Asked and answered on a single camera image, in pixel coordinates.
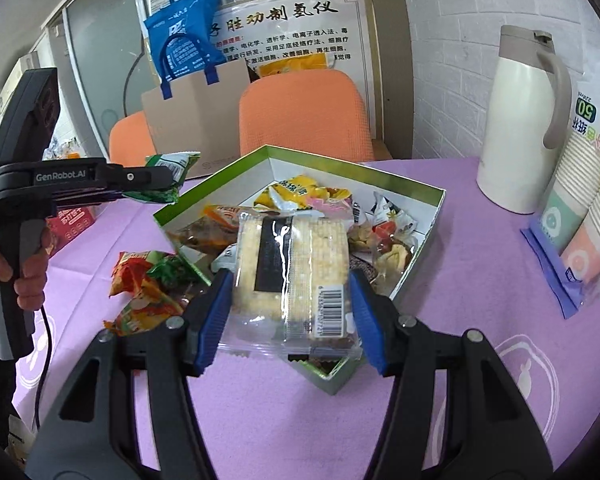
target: screw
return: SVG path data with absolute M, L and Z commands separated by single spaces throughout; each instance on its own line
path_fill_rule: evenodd
M 101 343 L 106 343 L 107 341 L 111 341 L 113 339 L 113 332 L 109 332 L 109 330 L 103 330 L 98 335 L 98 341 Z
M 418 324 L 418 320 L 407 314 L 405 316 L 400 316 L 398 318 L 398 323 L 400 323 L 402 328 L 413 328 Z
M 476 330 L 475 328 L 467 331 L 466 338 L 472 343 L 481 343 L 484 340 L 482 332 Z
M 184 319 L 182 319 L 180 316 L 173 316 L 164 323 L 169 330 L 176 330 L 184 325 Z

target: orange chair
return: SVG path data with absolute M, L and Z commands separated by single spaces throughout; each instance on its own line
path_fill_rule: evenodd
M 109 134 L 109 158 L 127 168 L 144 166 L 155 155 L 154 142 L 144 112 L 136 112 L 114 124 Z
M 240 153 L 264 144 L 349 162 L 374 160 L 365 105 L 339 70 L 266 76 L 240 98 Z

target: blue bag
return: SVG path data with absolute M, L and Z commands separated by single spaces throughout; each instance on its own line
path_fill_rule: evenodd
M 207 81 L 211 83 L 214 78 L 209 76 L 215 71 L 210 67 L 226 62 L 222 52 L 209 41 L 218 0 L 169 2 L 144 21 L 165 99 L 171 96 L 169 81 L 206 67 Z

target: human hand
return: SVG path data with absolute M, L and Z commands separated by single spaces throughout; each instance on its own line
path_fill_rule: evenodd
M 45 302 L 44 288 L 49 256 L 46 248 L 51 245 L 51 232 L 46 229 L 40 240 L 41 249 L 27 259 L 22 266 L 21 277 L 13 285 L 18 295 L 18 306 L 22 310 L 39 310 Z M 0 254 L 0 282 L 8 282 L 13 276 L 13 269 Z

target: table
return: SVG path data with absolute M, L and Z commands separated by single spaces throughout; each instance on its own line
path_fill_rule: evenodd
M 481 194 L 477 159 L 371 165 L 448 191 L 430 251 L 398 298 L 398 309 L 440 332 L 480 328 L 518 381 L 558 466 L 600 411 L 600 304 L 568 321 L 562 318 L 520 234 L 528 217 L 504 211 Z M 126 301 L 107 298 L 118 252 L 170 248 L 152 218 L 156 209 L 128 200 L 111 204 L 53 257 L 45 291 L 56 344 L 42 416 L 102 320 L 113 319 Z M 14 403 L 25 420 L 31 418 L 34 397 L 28 388 L 36 383 L 46 351 L 40 320 L 35 340 L 36 352 L 18 363 Z M 138 384 L 145 379 L 138 378 Z M 219 354 L 190 386 L 220 479 L 351 480 L 364 475 L 392 380 L 363 365 L 330 397 L 282 361 Z M 138 389 L 142 459 L 155 466 L 148 401 Z M 443 403 L 439 381 L 426 465 L 440 453 Z

